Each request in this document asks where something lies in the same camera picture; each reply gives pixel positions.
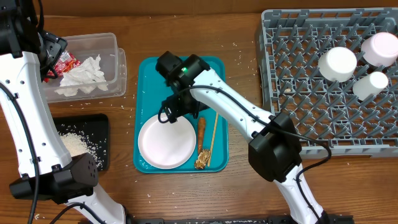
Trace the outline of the red snack wrapper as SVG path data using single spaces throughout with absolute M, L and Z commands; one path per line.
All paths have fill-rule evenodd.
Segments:
M 81 65 L 81 62 L 69 51 L 64 51 L 56 64 L 47 72 L 44 82 L 62 77 L 64 73 Z

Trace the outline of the wooden chopstick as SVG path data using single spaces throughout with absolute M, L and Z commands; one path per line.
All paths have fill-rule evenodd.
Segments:
M 218 125 L 218 117 L 219 117 L 219 115 L 218 115 L 218 113 L 216 113 L 214 127 L 213 127 L 213 134 L 212 134 L 212 139 L 211 139 L 211 146 L 210 146 L 210 157 L 207 162 L 208 167 L 211 165 L 211 157 L 213 154 L 213 148 L 214 148 L 214 143 L 215 143 L 216 129 L 217 129 L 217 125 Z

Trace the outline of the large pink plate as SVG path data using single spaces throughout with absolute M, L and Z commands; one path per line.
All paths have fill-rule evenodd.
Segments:
M 197 134 L 187 118 L 167 123 L 166 115 L 154 115 L 142 126 L 138 149 L 143 159 L 158 169 L 174 169 L 186 163 L 195 151 Z

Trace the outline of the white napkin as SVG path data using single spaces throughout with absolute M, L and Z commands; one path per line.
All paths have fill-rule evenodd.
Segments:
M 98 55 L 87 58 L 81 65 L 63 74 L 60 86 L 73 86 L 73 88 L 62 88 L 55 90 L 59 95 L 75 96 L 78 90 L 90 94 L 95 88 L 108 91 L 107 84 L 92 85 L 92 83 L 105 82 L 104 72 L 100 70 L 101 57 Z

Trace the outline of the pile of white rice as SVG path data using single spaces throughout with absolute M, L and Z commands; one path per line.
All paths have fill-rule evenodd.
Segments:
M 89 153 L 99 171 L 107 170 L 109 167 L 107 134 L 86 132 L 84 128 L 85 124 L 82 126 L 65 123 L 56 125 L 58 135 L 72 157 Z

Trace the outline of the pale green bowl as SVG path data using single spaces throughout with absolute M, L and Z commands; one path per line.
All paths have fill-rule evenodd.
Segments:
M 318 68 L 327 80 L 345 82 L 349 80 L 357 66 L 355 54 L 346 47 L 333 47 L 319 58 Z

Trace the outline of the white plastic cup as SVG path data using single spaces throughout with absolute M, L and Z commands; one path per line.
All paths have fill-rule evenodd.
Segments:
M 370 95 L 378 95 L 388 83 L 388 77 L 384 73 L 372 72 L 353 85 L 353 93 L 363 101 Z

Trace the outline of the small pink bowl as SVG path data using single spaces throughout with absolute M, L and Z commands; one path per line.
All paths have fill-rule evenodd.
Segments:
M 389 67 L 397 59 L 397 37 L 388 32 L 379 32 L 362 43 L 361 51 L 370 65 Z

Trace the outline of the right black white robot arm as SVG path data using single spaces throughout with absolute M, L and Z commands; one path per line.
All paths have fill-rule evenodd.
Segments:
M 295 223 L 329 223 L 303 173 L 300 140 L 287 115 L 274 116 L 255 106 L 228 86 L 202 58 L 193 54 L 182 60 L 171 52 L 161 55 L 155 69 L 165 78 L 173 95 L 162 102 L 161 123 L 174 123 L 186 114 L 198 117 L 209 107 L 232 124 L 248 142 L 251 167 L 279 188 Z

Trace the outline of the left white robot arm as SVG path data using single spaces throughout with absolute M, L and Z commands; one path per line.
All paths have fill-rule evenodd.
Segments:
M 1 2 L 1 108 L 11 131 L 20 177 L 12 195 L 52 200 L 92 223 L 132 223 L 128 211 L 100 186 L 90 154 L 71 156 L 53 122 L 42 82 L 67 41 L 44 30 L 41 4 Z

